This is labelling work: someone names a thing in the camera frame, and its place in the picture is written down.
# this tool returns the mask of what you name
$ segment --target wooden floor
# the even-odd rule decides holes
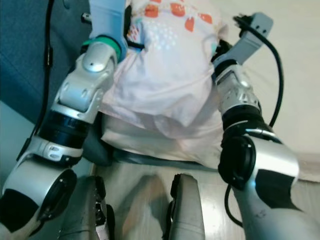
[[[97,169],[105,180],[106,201],[113,206],[116,240],[161,240],[174,175],[188,173],[198,181],[206,240],[244,240],[243,229],[225,213],[227,185],[217,172],[180,170],[173,167],[115,163]],[[293,202],[320,222],[320,184],[299,181],[292,189]],[[230,209],[240,219],[230,197]]]

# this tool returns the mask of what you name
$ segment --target white cloth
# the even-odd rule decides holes
[[[128,51],[103,97],[100,110],[113,118],[102,139],[134,153],[210,162],[222,138],[210,63],[226,34],[219,11],[211,0],[131,5],[128,38],[145,49]]]

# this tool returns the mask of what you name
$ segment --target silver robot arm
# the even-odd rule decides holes
[[[272,20],[266,15],[245,18],[268,35]],[[242,31],[238,43],[213,62],[224,129],[218,170],[232,186],[247,240],[318,240],[320,224],[291,200],[299,174],[297,158],[265,124],[241,66],[262,44]]]
[[[27,239],[65,210],[77,182],[71,167],[82,157],[102,97],[113,84],[117,63],[126,55],[125,0],[90,0],[90,8],[95,18],[87,50],[63,81],[45,122],[3,186],[2,240]],[[102,19],[106,10],[112,14]]]

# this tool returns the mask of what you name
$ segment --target electrical cable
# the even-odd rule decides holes
[[[228,215],[228,217],[231,219],[232,222],[234,222],[235,224],[237,224],[239,227],[243,228],[242,222],[239,221],[238,219],[236,219],[236,218],[232,215],[232,213],[230,212],[230,209],[229,209],[229,195],[230,195],[230,191],[231,191],[231,185],[228,184],[228,186],[226,187],[225,195],[224,195],[224,207],[225,207],[226,214]]]
[[[277,120],[277,117],[279,115],[279,111],[281,108],[282,99],[283,99],[283,95],[284,95],[284,72],[283,72],[281,58],[279,56],[277,49],[272,45],[272,43],[269,42],[268,39],[266,39],[263,35],[261,35],[255,29],[253,29],[249,24],[247,24],[247,22],[245,20],[243,20],[242,17],[235,16],[233,19],[238,23],[241,30],[248,31],[248,32],[252,33],[261,42],[263,42],[270,49],[270,51],[272,52],[272,54],[275,58],[277,70],[278,70],[278,77],[279,77],[279,90],[278,90],[278,96],[277,96],[277,100],[276,100],[275,109],[274,109],[271,121],[269,123],[269,126],[273,127],[276,120]],[[236,219],[232,215],[232,213],[230,212],[230,209],[229,209],[230,191],[231,191],[231,185],[228,184],[226,191],[225,191],[225,195],[224,195],[224,207],[225,207],[226,214],[236,225],[243,228],[243,223],[241,221],[239,221],[238,219]]]
[[[37,121],[34,125],[34,128],[29,136],[26,139],[18,157],[17,161],[21,157],[21,155],[27,150],[32,137],[39,131],[48,107],[48,100],[49,100],[49,83],[50,83],[50,72],[53,65],[53,48],[51,47],[50,41],[50,24],[51,24],[51,15],[52,9],[55,0],[48,0],[47,8],[46,8],[46,15],[45,15],[45,29],[44,29],[44,81],[43,81],[43,93],[42,93],[42,104],[39,116]]]
[[[278,90],[278,97],[276,100],[275,109],[274,109],[271,121],[269,123],[269,126],[273,127],[275,125],[276,120],[277,120],[277,117],[278,117],[278,114],[279,114],[279,111],[281,108],[281,104],[282,104],[283,95],[284,95],[284,71],[283,71],[283,67],[282,67],[281,58],[279,56],[277,49],[272,45],[272,43],[269,42],[268,39],[266,39],[263,35],[261,35],[255,29],[253,29],[249,24],[247,24],[247,22],[245,20],[243,20],[239,16],[235,16],[233,19],[238,23],[239,27],[242,30],[249,31],[256,38],[258,38],[261,42],[263,42],[270,49],[270,51],[272,52],[272,54],[275,58],[277,70],[278,70],[278,76],[279,76],[279,90]]]

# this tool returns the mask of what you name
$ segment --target silver metal part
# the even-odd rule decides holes
[[[59,240],[98,240],[96,235],[96,181],[78,179],[59,231]]]
[[[262,129],[258,129],[258,128],[256,128],[256,129],[246,129],[245,131],[247,133],[249,133],[249,135],[250,135],[250,133],[260,134],[261,136],[266,136],[266,137],[273,138],[275,140],[280,141],[278,136],[275,133],[271,132],[271,131],[266,131],[266,130],[262,130]]]
[[[241,65],[231,65],[217,76],[216,89],[220,96],[219,111],[221,115],[229,109],[240,105],[259,108],[259,100],[249,83],[249,78]]]
[[[98,240],[109,240],[109,230],[108,224],[105,223],[104,225],[96,226],[95,227],[96,234],[98,235]]]
[[[102,42],[90,44],[62,83],[51,110],[92,124],[104,93],[113,84],[116,65],[116,52],[111,46]]]
[[[16,190],[41,206],[54,182],[69,168],[52,165],[47,161],[37,161],[25,154],[21,159],[5,181],[2,191],[4,193],[6,189]]]
[[[93,42],[90,44],[82,60],[84,69],[93,73],[104,70],[112,57],[112,52],[108,51],[108,48],[109,46],[103,42]]]
[[[205,227],[198,182],[181,174],[174,204],[170,240],[204,240]]]
[[[249,182],[254,182],[259,170],[270,170],[294,177],[297,180],[299,165],[297,157],[284,144],[250,136],[255,148],[255,166]]]
[[[320,239],[320,224],[315,219],[295,209],[270,208],[256,191],[259,170],[270,170],[297,180],[299,166],[293,152],[283,144],[252,136],[250,138],[256,154],[254,170],[244,190],[233,188],[246,240]]]
[[[257,12],[252,16],[250,27],[255,29],[264,37],[267,37],[273,26],[273,20],[262,12]],[[236,60],[242,65],[250,58],[263,43],[256,38],[251,32],[246,31],[240,40],[225,54],[219,56],[213,65],[216,67],[226,60]]]
[[[83,149],[71,148],[54,142],[42,139],[39,136],[33,136],[26,154],[36,154],[45,159],[59,162],[62,156],[79,158],[82,156]]]

